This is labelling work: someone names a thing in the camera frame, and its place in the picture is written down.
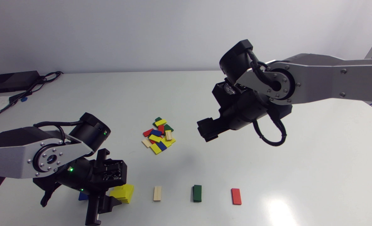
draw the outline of red block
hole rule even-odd
[[[234,205],[242,205],[242,200],[240,199],[239,188],[232,188],[232,202]]]
[[[143,133],[143,135],[144,135],[145,137],[148,136],[148,135],[150,135],[150,132],[151,132],[152,130],[153,130],[153,129],[145,131],[145,132]]]
[[[161,134],[164,134],[163,125],[158,126],[158,130],[161,131]]]

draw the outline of stacked yellow blocks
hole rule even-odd
[[[130,203],[133,191],[134,191],[133,185],[125,184],[122,186],[114,187],[114,189],[109,193],[109,196],[113,196],[123,203]]]

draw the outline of blue object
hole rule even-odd
[[[162,132],[159,131],[159,130],[152,130],[152,131],[150,132],[150,134],[153,134],[153,135],[156,135],[156,136],[161,136],[161,135],[162,135]]]
[[[88,195],[80,192],[79,201],[81,200],[88,200]]]
[[[162,141],[160,141],[159,143],[157,143],[157,146],[163,151],[166,149],[166,146],[162,143]]]

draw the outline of yellow block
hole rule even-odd
[[[109,196],[113,196],[123,203],[130,203],[133,191],[134,191],[133,185],[125,184],[122,186],[114,187],[114,189],[109,193]]]
[[[162,139],[162,137],[155,136],[154,134],[150,135],[148,138],[149,138],[150,140],[155,141],[155,142],[160,142],[161,139]]]
[[[175,138],[172,137],[172,140],[168,140],[168,142],[170,142],[170,143],[172,144],[172,143],[175,143],[176,140],[175,140]]]
[[[160,125],[163,125],[163,124],[165,124],[165,123],[166,123],[166,120],[159,120],[159,121],[154,122],[154,124],[155,124],[156,126],[160,126]]]
[[[170,141],[167,141],[166,138],[162,138],[161,142],[168,148],[172,143]]]
[[[159,153],[162,152],[162,150],[160,149],[160,147],[158,147],[158,145],[157,145],[156,143],[153,144],[153,145],[151,145],[150,147],[151,147],[151,149],[153,150],[153,152],[154,152],[155,154],[159,154]]]

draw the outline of robotic arm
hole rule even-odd
[[[39,127],[56,126],[43,131]],[[61,126],[76,126],[65,134]],[[107,149],[98,150],[110,129],[95,116],[84,113],[76,122],[41,122],[0,133],[0,185],[5,177],[33,178],[45,191],[45,207],[52,193],[65,185],[88,195],[86,225],[100,225],[98,214],[111,212],[121,204],[106,196],[110,187],[126,184],[123,160],[106,159]],[[96,160],[87,160],[98,150]]]
[[[328,98],[372,101],[372,59],[342,60],[303,53],[265,64],[252,49],[248,40],[242,40],[219,62],[227,76],[212,91],[221,106],[220,117],[197,122],[206,142],[252,123],[261,139],[279,146],[287,136],[281,119],[291,113],[292,104]],[[271,142],[261,134],[257,120],[266,114],[281,131],[281,141]]]

